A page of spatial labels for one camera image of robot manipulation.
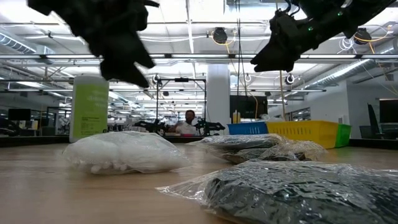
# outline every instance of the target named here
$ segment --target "wooden table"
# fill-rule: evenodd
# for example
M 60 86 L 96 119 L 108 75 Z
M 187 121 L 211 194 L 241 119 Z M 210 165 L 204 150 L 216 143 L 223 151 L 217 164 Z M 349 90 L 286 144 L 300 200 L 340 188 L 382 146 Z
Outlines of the wooden table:
M 98 176 L 70 170 L 61 157 L 65 146 L 0 149 L 1 224 L 229 223 L 206 214 L 194 202 L 155 190 L 230 166 L 200 149 L 178 144 L 193 165 L 174 172 Z M 398 151 L 329 152 L 325 162 L 398 169 Z

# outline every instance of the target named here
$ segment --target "man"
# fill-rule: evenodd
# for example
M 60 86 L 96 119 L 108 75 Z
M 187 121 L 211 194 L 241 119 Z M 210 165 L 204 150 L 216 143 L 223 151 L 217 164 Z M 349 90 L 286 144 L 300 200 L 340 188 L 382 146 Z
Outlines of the man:
M 185 112 L 185 122 L 179 122 L 174 127 L 170 128 L 170 132 L 179 134 L 198 134 L 198 131 L 192 121 L 195 119 L 195 112 L 193 110 L 187 110 Z

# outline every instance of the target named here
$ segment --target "yellow plastic crate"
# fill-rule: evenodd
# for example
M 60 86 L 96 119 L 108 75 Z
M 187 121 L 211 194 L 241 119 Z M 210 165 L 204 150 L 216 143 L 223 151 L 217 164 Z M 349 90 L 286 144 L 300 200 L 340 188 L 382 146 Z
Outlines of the yellow plastic crate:
M 336 144 L 338 123 L 329 121 L 288 121 L 267 123 L 268 132 L 283 135 L 292 140 L 313 141 L 325 149 Z

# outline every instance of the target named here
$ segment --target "column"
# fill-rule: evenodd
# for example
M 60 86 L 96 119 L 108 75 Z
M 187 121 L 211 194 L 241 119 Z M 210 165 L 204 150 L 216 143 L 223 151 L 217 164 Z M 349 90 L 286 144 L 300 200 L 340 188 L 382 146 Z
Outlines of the column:
M 228 64 L 209 64 L 207 72 L 207 114 L 208 122 L 220 122 L 226 129 L 218 131 L 228 134 L 227 124 L 231 123 L 229 114 L 229 94 L 231 91 L 231 73 Z
M 69 141 L 107 130 L 109 83 L 102 77 L 80 76 L 73 82 Z

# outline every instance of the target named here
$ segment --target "blue bin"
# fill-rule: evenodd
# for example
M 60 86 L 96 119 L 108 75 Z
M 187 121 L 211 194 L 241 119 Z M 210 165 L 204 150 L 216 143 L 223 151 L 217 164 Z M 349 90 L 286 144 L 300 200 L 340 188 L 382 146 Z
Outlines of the blue bin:
M 265 122 L 228 124 L 229 134 L 268 134 Z

